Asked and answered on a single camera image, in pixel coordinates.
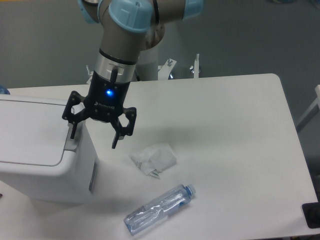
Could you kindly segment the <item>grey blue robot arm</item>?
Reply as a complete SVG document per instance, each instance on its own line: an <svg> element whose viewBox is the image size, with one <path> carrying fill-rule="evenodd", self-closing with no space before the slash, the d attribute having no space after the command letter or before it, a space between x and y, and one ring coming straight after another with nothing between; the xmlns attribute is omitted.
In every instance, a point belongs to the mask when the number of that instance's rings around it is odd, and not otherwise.
<svg viewBox="0 0 320 240"><path fill-rule="evenodd" d="M115 130L112 148L131 136L135 107L123 106L148 30L159 24L198 16L202 0L81 0L85 16L103 28L102 42L87 96L73 90L62 118L74 139L77 126L91 118L110 123Z"/></svg>

